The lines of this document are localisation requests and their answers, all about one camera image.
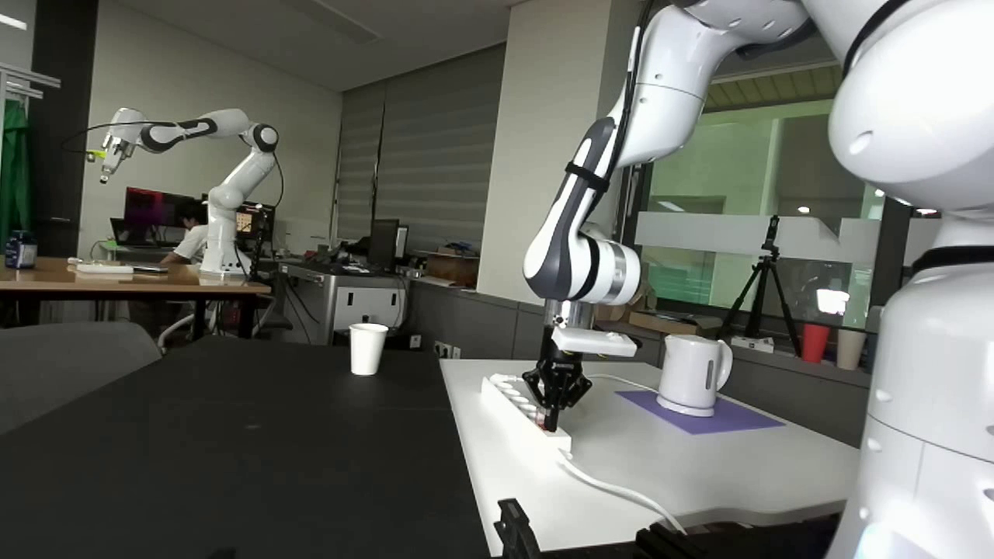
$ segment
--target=purple mat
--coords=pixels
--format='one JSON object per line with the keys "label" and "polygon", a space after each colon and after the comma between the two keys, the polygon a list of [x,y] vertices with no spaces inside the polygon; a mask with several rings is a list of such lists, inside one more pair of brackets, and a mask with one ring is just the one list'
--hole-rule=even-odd
{"label": "purple mat", "polygon": [[763,412],[738,408],[732,401],[717,398],[713,416],[683,416],[675,409],[657,408],[654,391],[618,391],[623,401],[642,408],[646,412],[691,433],[691,435],[711,435],[711,433],[743,433],[743,428],[771,428],[784,426]]}

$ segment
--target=glass partition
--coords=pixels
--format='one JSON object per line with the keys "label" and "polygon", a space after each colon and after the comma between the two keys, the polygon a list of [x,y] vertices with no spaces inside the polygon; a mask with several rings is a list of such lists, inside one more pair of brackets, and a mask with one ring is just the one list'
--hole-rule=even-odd
{"label": "glass partition", "polygon": [[[828,153],[828,103],[793,103],[702,116],[691,147],[651,167],[642,211],[821,217],[838,232],[844,217],[880,220],[881,197],[850,178]],[[761,256],[686,251],[642,245],[657,308],[732,308]],[[873,265],[779,257],[776,274],[796,320],[864,327]],[[818,303],[834,293],[844,308]],[[763,313],[779,317],[767,283]]]}

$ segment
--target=white table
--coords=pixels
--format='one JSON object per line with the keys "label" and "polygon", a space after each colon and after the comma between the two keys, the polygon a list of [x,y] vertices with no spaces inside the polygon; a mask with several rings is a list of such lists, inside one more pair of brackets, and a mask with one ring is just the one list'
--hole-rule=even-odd
{"label": "white table", "polygon": [[[532,361],[440,361],[491,554],[503,550],[494,522],[498,500],[506,497],[524,506],[541,550],[633,539],[641,527],[657,522],[657,511],[580,485],[522,448],[506,423],[480,408],[486,377],[520,377],[532,365]],[[691,435],[618,396],[654,386],[657,371],[586,361],[585,374],[593,387],[561,412],[560,426],[571,435],[574,466],[586,475],[651,497],[680,526],[776,526],[842,511],[857,473],[855,448],[767,412],[761,416],[776,426]]]}

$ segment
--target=robotic arm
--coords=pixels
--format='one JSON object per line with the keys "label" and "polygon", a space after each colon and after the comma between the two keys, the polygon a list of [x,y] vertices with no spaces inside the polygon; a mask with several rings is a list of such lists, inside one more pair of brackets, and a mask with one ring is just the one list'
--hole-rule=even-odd
{"label": "robotic arm", "polygon": [[[524,256],[524,279],[553,303],[623,303],[633,256],[585,232],[609,173],[675,153],[717,63],[789,41],[808,18],[844,67],[831,154],[888,197],[943,211],[935,250],[881,313],[860,477],[828,557],[989,557],[994,82],[981,67],[994,53],[991,0],[675,0],[638,36],[642,55],[633,55],[623,103],[589,126],[567,164]],[[580,350],[548,334],[536,371],[524,374],[553,416],[548,428],[589,386]]]}
{"label": "robotic arm", "polygon": [[585,317],[579,303],[627,303],[641,287],[641,257],[586,226],[614,167],[680,150],[713,67],[732,51],[793,41],[803,27],[808,14],[799,2],[725,0],[666,7],[646,33],[633,33],[623,90],[566,164],[557,203],[524,251],[524,283],[557,313],[536,365],[524,374],[532,396],[548,408],[545,428],[557,428],[560,412],[589,387],[580,355],[633,355],[629,340],[579,323]]}
{"label": "robotic arm", "polygon": [[146,122],[132,108],[117,108],[103,147],[97,150],[98,183],[114,178],[114,170],[137,150],[167,153],[176,144],[200,138],[238,138],[253,147],[253,153],[216,183],[209,188],[209,251],[202,262],[202,274],[227,276],[241,271],[237,251],[237,208],[253,197],[253,188],[270,173],[276,161],[276,126],[254,123],[241,108],[220,108],[200,116],[192,122]]}

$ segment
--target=desk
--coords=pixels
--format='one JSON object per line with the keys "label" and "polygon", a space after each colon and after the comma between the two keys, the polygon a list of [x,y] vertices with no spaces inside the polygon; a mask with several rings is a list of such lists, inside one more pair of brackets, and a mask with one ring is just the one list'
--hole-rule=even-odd
{"label": "desk", "polygon": [[[657,522],[654,511],[593,491],[550,459],[522,452],[510,428],[480,408],[486,377],[520,377],[532,365],[532,361],[440,361],[491,554],[503,550],[491,526],[501,520],[498,500],[506,497],[524,506],[541,550],[633,539],[641,527]],[[593,387],[561,412],[561,428],[586,475],[651,497],[686,527],[779,526],[842,511],[857,473],[855,448],[784,419],[771,428],[686,435],[618,396],[638,391],[629,382],[654,386],[657,371],[586,361],[585,374]]]}
{"label": "desk", "polygon": [[65,257],[37,257],[35,271],[0,266],[0,298],[8,301],[44,301],[44,298],[189,298],[197,303],[192,334],[206,332],[209,301],[238,301],[238,334],[253,334],[253,313],[261,298],[270,295],[264,283],[244,279],[202,279],[186,266],[167,274],[132,274],[130,279],[81,279],[65,266]]}
{"label": "desk", "polygon": [[430,350],[202,340],[0,439],[8,559],[471,559]]}

